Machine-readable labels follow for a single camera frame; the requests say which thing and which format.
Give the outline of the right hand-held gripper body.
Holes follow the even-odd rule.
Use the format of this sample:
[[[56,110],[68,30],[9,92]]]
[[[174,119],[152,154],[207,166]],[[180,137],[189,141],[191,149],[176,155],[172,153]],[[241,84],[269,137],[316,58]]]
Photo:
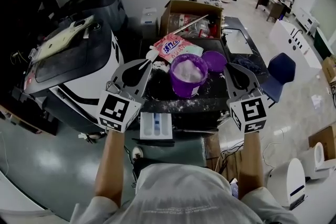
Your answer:
[[[229,90],[228,94],[230,117],[241,133],[257,132],[265,127],[268,114],[267,96],[260,87],[247,92]]]

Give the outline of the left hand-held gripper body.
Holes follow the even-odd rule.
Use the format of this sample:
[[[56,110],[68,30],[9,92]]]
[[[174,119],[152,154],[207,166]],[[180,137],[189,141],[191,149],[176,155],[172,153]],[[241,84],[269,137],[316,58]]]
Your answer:
[[[144,104],[144,84],[128,87],[108,81],[98,103],[98,125],[103,129],[125,132]]]

